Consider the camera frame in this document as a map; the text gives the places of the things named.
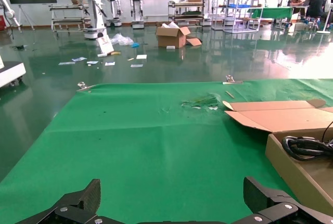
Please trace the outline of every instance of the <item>green table mat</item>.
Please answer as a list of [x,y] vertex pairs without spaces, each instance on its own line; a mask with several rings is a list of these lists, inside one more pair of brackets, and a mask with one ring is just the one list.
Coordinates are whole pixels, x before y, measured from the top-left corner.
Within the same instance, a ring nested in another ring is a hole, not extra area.
[[251,214],[242,198],[245,176],[290,193],[265,157],[267,133],[236,123],[222,106],[182,102],[213,94],[230,102],[322,98],[331,106],[332,86],[106,84],[77,93],[0,183],[2,223],[45,210],[93,178],[101,179],[98,214],[124,223],[240,219]]
[[[272,7],[264,8],[262,12],[263,19],[284,19],[291,18],[292,7]],[[259,18],[261,9],[255,9],[252,14],[252,18]]]

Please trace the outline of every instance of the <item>blue item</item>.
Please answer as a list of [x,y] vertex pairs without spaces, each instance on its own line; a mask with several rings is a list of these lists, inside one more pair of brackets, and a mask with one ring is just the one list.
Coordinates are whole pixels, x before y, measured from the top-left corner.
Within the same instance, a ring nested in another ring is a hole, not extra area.
[[[236,8],[236,4],[229,4],[229,7]],[[251,7],[251,5],[243,5],[243,4],[238,5],[238,8],[248,8],[248,7]]]

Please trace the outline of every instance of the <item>person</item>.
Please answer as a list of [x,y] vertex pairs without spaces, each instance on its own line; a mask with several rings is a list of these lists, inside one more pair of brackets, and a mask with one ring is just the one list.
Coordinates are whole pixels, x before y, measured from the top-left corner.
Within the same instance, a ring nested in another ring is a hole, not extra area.
[[[303,0],[291,0],[290,5],[291,6],[302,6],[304,3]],[[294,8],[293,9],[293,14],[298,14],[301,13],[301,18],[305,17],[305,8]]]
[[[325,7],[326,0],[310,0],[308,10],[306,11],[306,17],[309,18],[327,18],[328,13],[324,12],[323,8]],[[326,28],[330,27],[332,22],[333,15],[331,14]]]

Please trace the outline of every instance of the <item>woman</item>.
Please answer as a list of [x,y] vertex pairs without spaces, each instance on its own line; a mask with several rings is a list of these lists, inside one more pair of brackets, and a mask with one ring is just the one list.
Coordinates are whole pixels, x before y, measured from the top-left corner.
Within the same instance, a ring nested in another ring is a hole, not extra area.
[[[291,6],[302,6],[304,3],[303,0],[291,0],[290,5]],[[301,12],[301,18],[305,17],[305,8],[294,8],[293,9],[293,14],[298,14]]]

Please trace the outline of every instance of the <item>plastic bag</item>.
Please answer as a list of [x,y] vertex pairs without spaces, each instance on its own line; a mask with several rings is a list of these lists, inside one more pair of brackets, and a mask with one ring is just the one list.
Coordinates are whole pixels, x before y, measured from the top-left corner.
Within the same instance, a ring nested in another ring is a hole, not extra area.
[[119,44],[121,46],[128,46],[132,45],[134,41],[130,37],[124,37],[120,33],[117,33],[112,39],[111,39],[111,44]]

